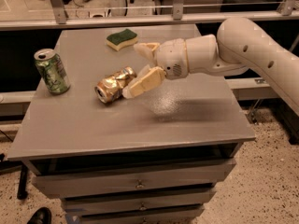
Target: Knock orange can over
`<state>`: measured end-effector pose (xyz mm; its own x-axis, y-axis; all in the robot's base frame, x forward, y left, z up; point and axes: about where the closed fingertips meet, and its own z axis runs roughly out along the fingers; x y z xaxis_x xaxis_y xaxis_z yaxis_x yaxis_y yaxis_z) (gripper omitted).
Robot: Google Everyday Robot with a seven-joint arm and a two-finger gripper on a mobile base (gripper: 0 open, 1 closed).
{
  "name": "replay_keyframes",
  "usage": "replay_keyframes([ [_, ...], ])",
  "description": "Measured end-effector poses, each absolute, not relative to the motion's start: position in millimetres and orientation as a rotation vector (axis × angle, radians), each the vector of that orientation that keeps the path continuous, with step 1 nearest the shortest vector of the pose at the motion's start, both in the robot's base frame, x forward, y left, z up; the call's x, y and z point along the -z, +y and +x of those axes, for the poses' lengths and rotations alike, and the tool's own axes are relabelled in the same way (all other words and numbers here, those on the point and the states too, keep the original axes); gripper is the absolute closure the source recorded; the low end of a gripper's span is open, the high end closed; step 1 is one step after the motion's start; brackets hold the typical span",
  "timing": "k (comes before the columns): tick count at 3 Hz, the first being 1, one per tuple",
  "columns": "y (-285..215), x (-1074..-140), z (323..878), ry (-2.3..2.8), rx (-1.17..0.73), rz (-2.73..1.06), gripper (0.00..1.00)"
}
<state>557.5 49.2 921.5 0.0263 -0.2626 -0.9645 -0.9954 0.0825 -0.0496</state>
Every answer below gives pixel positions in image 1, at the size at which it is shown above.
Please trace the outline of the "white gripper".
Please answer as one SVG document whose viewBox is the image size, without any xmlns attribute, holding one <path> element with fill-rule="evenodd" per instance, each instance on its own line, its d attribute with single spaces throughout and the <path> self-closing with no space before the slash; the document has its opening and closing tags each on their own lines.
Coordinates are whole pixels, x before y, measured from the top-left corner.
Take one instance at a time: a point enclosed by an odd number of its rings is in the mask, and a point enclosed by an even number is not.
<svg viewBox="0 0 299 224">
<path fill-rule="evenodd" d="M 159 43 L 137 43 L 134 50 L 157 66 L 146 65 L 122 90 L 126 99 L 135 98 L 144 92 L 160 86 L 164 79 L 185 78 L 189 74 L 186 43 L 183 39 L 174 39 Z"/>
</svg>

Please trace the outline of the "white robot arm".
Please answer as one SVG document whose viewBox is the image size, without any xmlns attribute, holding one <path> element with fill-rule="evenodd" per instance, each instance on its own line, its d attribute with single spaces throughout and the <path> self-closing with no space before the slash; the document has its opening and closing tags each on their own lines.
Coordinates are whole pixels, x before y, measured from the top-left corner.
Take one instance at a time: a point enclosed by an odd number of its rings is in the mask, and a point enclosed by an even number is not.
<svg viewBox="0 0 299 224">
<path fill-rule="evenodd" d="M 178 38 L 163 44 L 138 43 L 134 49 L 150 64 L 123 89 L 127 99 L 155 89 L 166 78 L 195 73 L 225 77 L 250 69 L 299 114 L 299 57 L 247 18 L 225 20 L 215 35 Z"/>
</svg>

